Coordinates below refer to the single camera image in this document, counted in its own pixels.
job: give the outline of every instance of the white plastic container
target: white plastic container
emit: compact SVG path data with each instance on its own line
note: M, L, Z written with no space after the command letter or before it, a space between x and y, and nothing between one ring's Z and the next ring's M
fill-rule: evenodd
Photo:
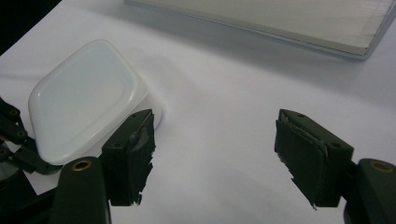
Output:
M66 164L103 144L134 112L161 108L148 87L105 40L93 41L45 76L29 99L40 157Z

